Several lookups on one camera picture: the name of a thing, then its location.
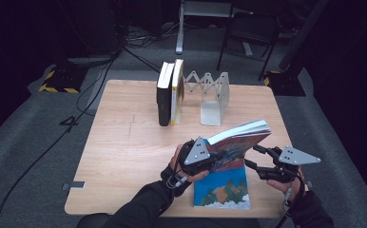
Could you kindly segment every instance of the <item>book spine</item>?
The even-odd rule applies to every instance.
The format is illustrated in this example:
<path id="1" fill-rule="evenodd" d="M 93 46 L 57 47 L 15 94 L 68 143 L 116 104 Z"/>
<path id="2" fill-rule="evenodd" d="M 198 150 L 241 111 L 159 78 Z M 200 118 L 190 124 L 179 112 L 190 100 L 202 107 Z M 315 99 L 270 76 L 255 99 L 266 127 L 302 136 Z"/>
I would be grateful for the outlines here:
<path id="1" fill-rule="evenodd" d="M 176 109 L 177 109 L 177 87 L 173 86 L 171 94 L 171 125 L 175 125 Z"/>
<path id="2" fill-rule="evenodd" d="M 157 104 L 158 104 L 158 114 L 159 114 L 159 124 L 161 126 L 168 126 L 170 120 L 170 110 L 171 103 L 170 97 L 171 93 L 168 92 L 169 88 L 157 88 Z"/>

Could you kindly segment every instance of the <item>person's arm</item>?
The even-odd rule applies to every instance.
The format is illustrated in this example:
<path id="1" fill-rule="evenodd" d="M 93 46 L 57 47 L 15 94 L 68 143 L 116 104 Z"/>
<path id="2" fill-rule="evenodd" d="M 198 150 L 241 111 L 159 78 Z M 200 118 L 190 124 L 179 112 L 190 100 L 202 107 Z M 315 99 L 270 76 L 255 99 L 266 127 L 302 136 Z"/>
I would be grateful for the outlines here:
<path id="1" fill-rule="evenodd" d="M 172 203 L 170 189 L 161 181 L 152 182 L 143 187 L 132 201 L 121 207 L 104 224 L 110 227 L 152 227 L 161 210 Z"/>
<path id="2" fill-rule="evenodd" d="M 174 174 L 173 168 L 182 146 L 179 145 L 171 158 L 169 166 L 161 173 L 162 180 L 145 185 L 132 199 L 132 201 L 121 207 L 107 222 L 103 228 L 110 227 L 152 227 L 157 217 L 165 211 L 175 197 L 179 197 L 184 190 L 193 182 L 203 179 L 208 171 L 203 171 L 196 176 L 187 176 L 180 172 L 181 177 L 187 176 L 187 181 L 181 186 L 172 190 L 168 188 L 166 182 Z"/>
<path id="3" fill-rule="evenodd" d="M 302 228 L 335 227 L 332 218 L 323 209 L 319 198 L 312 191 L 307 192 L 295 205 L 292 219 Z"/>
<path id="4" fill-rule="evenodd" d="M 267 184 L 280 190 L 283 194 L 290 188 L 290 183 L 281 183 L 276 180 L 268 180 Z M 288 201 L 294 201 L 299 191 L 299 186 L 299 179 L 295 178 L 291 182 L 292 192 Z M 312 191 L 304 192 L 302 198 L 294 205 L 291 216 L 294 223 L 300 225 L 301 228 L 335 227 L 332 218 L 323 209 L 319 198 Z"/>

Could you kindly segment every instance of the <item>chair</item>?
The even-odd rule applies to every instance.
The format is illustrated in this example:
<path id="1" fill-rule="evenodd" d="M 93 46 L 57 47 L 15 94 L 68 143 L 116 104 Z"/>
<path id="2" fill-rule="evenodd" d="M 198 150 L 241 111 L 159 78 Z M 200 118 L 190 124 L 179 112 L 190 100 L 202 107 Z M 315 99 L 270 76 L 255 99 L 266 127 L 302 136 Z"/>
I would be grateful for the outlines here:
<path id="1" fill-rule="evenodd" d="M 228 40 L 237 40 L 250 45 L 265 47 L 260 58 L 248 57 L 264 62 L 259 81 L 266 69 L 270 55 L 280 34 L 279 13 L 284 0 L 232 0 L 230 17 L 222 41 L 217 70 L 220 70 L 222 53 Z"/>

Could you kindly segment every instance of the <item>hand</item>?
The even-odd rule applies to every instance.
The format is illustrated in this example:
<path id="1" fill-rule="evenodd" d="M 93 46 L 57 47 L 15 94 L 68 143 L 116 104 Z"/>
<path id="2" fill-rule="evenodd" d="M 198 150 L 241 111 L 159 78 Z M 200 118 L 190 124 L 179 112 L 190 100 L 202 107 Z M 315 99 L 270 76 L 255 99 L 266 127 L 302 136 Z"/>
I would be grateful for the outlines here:
<path id="1" fill-rule="evenodd" d="M 301 170 L 301 167 L 299 168 L 299 174 L 301 175 L 302 179 L 304 180 L 304 174 Z M 279 191 L 281 191 L 284 195 L 287 193 L 287 190 L 290 188 L 290 183 L 282 183 L 276 180 L 268 180 L 266 182 L 267 184 L 269 184 L 270 186 L 278 189 Z M 294 198 L 296 197 L 297 193 L 299 192 L 299 179 L 295 178 L 293 182 L 291 182 L 291 195 L 290 198 L 288 199 L 289 201 L 294 201 Z"/>
<path id="2" fill-rule="evenodd" d="M 177 162 L 177 159 L 178 159 L 178 154 L 180 153 L 182 147 L 183 146 L 181 144 L 178 145 L 177 149 L 175 150 L 174 156 L 171 158 L 171 162 L 169 163 L 169 167 L 171 167 L 172 170 L 175 167 L 175 163 Z M 177 171 L 179 171 L 179 170 L 181 170 L 181 166 L 178 164 Z M 189 182 L 199 181 L 199 180 L 203 179 L 205 176 L 207 176 L 208 174 L 209 174 L 208 170 L 204 170 L 204 171 L 200 172 L 199 174 L 197 174 L 195 176 L 189 176 L 184 171 L 180 171 L 178 173 L 178 175 L 180 175 L 180 177 L 187 176 L 187 181 L 189 181 Z"/>

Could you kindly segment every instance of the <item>wooden table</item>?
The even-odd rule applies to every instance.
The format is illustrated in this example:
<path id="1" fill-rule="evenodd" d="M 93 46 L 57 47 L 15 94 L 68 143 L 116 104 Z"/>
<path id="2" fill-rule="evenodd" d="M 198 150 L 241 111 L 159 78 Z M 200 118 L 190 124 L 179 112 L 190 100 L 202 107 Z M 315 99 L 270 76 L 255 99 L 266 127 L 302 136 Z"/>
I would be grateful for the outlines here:
<path id="1" fill-rule="evenodd" d="M 158 181 L 178 144 L 199 136 L 211 137 L 227 128 L 265 119 L 272 134 L 260 145 L 291 145 L 271 89 L 267 86 L 230 85 L 230 102 L 222 126 L 200 124 L 201 91 L 185 91 L 181 123 L 159 126 L 156 82 L 110 80 L 88 135 L 65 210 L 73 215 L 115 213 L 147 183 Z M 245 156 L 258 166 L 272 167 L 272 158 L 255 150 Z M 282 192 L 246 169 L 251 210 L 193 207 L 193 184 L 174 200 L 165 217 L 278 218 Z"/>

